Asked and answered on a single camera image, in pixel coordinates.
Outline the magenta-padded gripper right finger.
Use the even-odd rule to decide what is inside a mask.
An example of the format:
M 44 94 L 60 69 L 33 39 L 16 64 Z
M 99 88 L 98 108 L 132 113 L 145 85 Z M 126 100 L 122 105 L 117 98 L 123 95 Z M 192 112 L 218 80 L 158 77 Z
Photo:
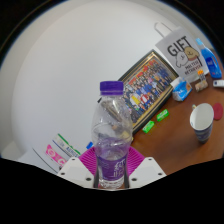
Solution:
M 124 182 L 126 188 L 140 188 L 165 176 L 153 157 L 144 157 L 133 147 L 129 148 Z

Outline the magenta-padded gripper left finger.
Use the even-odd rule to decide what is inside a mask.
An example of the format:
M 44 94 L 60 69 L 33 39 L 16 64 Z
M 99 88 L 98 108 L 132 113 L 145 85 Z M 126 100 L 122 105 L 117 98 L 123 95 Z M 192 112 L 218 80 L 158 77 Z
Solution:
M 58 176 L 84 188 L 97 188 L 97 158 L 94 148 L 79 157 L 71 157 L 58 172 Z

